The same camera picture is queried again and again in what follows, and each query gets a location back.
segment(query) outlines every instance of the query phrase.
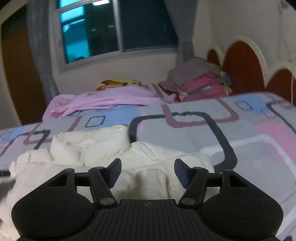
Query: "patterned bedsheet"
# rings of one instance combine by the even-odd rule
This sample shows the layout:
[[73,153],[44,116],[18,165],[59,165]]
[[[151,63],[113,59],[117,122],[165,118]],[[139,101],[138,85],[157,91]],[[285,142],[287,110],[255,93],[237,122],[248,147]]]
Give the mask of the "patterned bedsheet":
[[95,110],[1,130],[0,175],[25,151],[49,147],[57,133],[118,124],[129,126],[131,142],[206,153],[216,172],[234,169],[282,206],[277,237],[296,240],[296,107],[271,93]]

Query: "window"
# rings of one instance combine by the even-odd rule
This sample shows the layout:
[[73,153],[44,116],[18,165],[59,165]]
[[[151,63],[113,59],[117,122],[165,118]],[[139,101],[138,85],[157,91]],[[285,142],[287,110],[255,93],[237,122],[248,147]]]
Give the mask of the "window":
[[164,0],[53,1],[57,53],[66,68],[178,45]]

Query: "pillow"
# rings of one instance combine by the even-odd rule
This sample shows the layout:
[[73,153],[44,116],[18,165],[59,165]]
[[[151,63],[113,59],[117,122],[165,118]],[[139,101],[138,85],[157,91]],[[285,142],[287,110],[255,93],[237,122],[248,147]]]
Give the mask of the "pillow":
[[127,85],[143,86],[141,82],[136,80],[104,80],[96,90],[106,90],[109,88],[116,88]]

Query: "ceiling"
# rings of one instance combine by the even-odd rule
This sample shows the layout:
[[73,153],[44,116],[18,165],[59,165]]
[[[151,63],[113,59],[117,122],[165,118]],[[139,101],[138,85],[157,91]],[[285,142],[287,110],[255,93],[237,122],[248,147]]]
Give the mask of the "ceiling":
[[0,0],[0,10],[9,2],[10,0]]

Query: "ribbed black surface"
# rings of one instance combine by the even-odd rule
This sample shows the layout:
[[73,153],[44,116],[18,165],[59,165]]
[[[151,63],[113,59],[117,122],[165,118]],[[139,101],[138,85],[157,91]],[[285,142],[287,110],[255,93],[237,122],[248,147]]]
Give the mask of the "ribbed black surface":
[[204,225],[197,212],[179,208],[174,200],[123,200],[101,210],[93,222],[62,241],[227,241]]

